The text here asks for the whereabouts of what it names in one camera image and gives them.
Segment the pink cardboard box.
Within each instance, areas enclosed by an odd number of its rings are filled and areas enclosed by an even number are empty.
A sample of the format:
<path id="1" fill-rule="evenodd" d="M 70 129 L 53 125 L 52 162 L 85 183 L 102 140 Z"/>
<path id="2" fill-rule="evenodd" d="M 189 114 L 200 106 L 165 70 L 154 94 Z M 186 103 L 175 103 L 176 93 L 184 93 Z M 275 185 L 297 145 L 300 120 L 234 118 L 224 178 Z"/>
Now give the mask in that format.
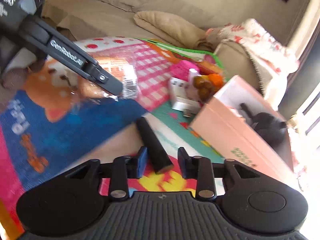
<path id="1" fill-rule="evenodd" d="M 240 76 L 232 77 L 195 116 L 190 126 L 226 159 L 235 159 L 287 185 L 296 181 L 292 160 L 278 154 L 240 116 L 245 103 L 253 114 L 266 112 L 283 120 L 259 92 Z"/>

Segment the pink plastic strainer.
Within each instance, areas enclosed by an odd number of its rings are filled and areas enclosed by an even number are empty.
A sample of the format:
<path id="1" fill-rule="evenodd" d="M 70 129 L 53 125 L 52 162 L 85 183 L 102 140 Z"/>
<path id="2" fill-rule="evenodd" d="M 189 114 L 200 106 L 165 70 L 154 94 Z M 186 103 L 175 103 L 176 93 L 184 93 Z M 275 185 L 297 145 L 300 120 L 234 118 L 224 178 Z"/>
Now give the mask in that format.
<path id="1" fill-rule="evenodd" d="M 196 64 L 186 60 L 181 60 L 170 67 L 172 76 L 183 81 L 189 80 L 190 70 L 192 70 L 196 74 L 199 74 L 200 72 Z"/>

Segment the beige folded blanket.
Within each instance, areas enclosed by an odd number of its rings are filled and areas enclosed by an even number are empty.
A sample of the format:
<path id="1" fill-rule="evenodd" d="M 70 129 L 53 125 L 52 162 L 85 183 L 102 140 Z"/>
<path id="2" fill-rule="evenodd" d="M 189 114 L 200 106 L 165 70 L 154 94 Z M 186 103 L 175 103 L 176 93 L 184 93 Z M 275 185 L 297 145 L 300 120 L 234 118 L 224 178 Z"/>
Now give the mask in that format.
<path id="1" fill-rule="evenodd" d="M 160 11 L 140 11 L 133 17 L 136 25 L 180 48 L 212 51 L 206 32 L 184 18 Z"/>

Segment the floral quilt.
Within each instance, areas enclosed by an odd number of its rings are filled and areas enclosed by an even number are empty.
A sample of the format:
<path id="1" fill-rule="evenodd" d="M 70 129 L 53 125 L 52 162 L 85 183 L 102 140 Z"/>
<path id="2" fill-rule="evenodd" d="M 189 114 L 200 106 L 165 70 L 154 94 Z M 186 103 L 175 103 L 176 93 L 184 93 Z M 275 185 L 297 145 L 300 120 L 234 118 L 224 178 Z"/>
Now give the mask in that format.
<path id="1" fill-rule="evenodd" d="M 227 24 L 210 28 L 206 41 L 210 44 L 222 40 L 235 42 L 244 47 L 260 64 L 266 64 L 278 74 L 291 74 L 299 68 L 295 54 L 279 43 L 255 19 L 250 18 L 239 25 Z"/>

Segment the orange toy fruit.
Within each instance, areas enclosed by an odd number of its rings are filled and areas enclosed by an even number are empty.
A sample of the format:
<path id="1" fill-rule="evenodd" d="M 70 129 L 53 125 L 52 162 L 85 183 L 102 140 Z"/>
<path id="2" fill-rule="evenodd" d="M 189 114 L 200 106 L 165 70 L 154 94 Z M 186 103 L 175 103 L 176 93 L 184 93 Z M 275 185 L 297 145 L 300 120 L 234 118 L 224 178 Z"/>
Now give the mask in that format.
<path id="1" fill-rule="evenodd" d="M 219 74 L 210 74 L 208 75 L 208 80 L 214 85 L 215 87 L 222 87 L 224 85 L 224 80 L 221 75 Z"/>

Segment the beige sofa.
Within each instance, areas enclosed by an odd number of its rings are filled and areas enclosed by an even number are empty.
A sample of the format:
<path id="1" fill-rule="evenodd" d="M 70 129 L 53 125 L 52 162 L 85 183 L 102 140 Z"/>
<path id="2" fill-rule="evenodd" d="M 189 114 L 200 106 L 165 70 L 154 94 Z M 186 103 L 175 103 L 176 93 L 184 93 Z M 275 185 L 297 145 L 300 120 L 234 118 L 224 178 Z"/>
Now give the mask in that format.
<path id="1" fill-rule="evenodd" d="M 286 91 L 288 49 L 254 19 L 211 28 L 210 16 L 181 0 L 46 0 L 42 16 L 77 40 L 150 38 L 217 53 L 230 76 L 241 76 L 275 105 Z"/>

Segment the black cylinder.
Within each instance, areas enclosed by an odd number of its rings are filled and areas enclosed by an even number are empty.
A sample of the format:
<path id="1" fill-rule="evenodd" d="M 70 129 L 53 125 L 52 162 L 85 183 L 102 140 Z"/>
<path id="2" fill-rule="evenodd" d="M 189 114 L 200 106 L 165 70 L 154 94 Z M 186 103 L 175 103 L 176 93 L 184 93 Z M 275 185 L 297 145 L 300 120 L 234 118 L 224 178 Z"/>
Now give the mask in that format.
<path id="1" fill-rule="evenodd" d="M 140 117 L 137 119 L 136 126 L 141 140 L 148 150 L 148 156 L 155 174 L 163 174 L 172 170 L 174 165 L 146 118 Z"/>

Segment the white battery charger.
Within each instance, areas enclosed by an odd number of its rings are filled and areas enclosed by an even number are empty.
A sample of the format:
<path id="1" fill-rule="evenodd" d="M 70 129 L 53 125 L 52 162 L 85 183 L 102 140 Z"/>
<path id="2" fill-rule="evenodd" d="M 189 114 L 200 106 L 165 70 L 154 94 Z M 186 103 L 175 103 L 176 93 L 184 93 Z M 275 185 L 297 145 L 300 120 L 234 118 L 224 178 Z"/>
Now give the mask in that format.
<path id="1" fill-rule="evenodd" d="M 196 115 L 201 109 L 200 103 L 188 96 L 189 83 L 171 77 L 168 83 L 170 103 L 174 110 Z"/>

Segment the brown balls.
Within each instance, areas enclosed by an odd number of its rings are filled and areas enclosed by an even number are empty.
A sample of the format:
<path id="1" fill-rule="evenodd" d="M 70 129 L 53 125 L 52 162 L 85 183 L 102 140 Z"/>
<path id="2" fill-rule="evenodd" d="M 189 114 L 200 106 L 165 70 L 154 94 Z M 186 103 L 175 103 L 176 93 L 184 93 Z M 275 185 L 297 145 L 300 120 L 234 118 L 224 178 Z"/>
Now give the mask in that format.
<path id="1" fill-rule="evenodd" d="M 214 95 L 212 83 L 201 76 L 193 78 L 193 87 L 197 90 L 201 102 L 207 102 Z"/>

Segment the colourful play mat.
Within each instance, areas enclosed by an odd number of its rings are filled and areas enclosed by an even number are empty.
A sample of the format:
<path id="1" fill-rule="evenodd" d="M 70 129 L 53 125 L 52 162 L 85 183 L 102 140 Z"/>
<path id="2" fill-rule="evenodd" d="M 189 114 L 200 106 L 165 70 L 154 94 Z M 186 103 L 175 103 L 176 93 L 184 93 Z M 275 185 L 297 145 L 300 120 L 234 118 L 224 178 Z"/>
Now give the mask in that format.
<path id="1" fill-rule="evenodd" d="M 197 152 L 214 162 L 222 157 L 193 132 L 169 106 L 171 65 L 181 60 L 219 62 L 202 50 L 183 49 L 155 40 L 105 37 L 78 42 L 96 57 L 126 59 L 137 75 L 132 99 L 90 99 L 80 91 L 80 76 L 48 59 L 41 72 L 1 114 L 1 226 L 3 239 L 17 239 L 23 228 L 18 198 L 86 155 L 146 112 L 156 112 Z"/>

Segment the black plush toy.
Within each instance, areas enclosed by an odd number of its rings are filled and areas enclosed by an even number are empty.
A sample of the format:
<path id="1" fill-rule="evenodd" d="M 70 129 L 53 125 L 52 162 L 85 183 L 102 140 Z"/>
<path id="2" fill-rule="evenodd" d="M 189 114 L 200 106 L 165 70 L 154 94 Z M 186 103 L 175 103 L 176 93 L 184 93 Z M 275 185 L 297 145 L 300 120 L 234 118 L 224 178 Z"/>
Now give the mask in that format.
<path id="1" fill-rule="evenodd" d="M 240 107 L 250 118 L 251 127 L 270 147 L 275 148 L 283 142 L 287 131 L 286 122 L 266 112 L 254 115 L 245 103 L 241 103 Z"/>

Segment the packaged bread roll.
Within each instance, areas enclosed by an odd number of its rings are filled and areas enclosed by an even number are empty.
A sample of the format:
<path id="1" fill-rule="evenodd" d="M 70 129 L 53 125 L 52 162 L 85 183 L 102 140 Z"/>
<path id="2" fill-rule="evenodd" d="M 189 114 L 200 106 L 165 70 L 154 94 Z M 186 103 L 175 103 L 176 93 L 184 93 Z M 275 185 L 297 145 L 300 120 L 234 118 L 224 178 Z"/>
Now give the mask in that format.
<path id="1" fill-rule="evenodd" d="M 201 75 L 210 75 L 210 74 L 222 74 L 223 70 L 217 65 L 210 63 L 208 61 L 198 61 L 196 65 L 199 68 Z"/>

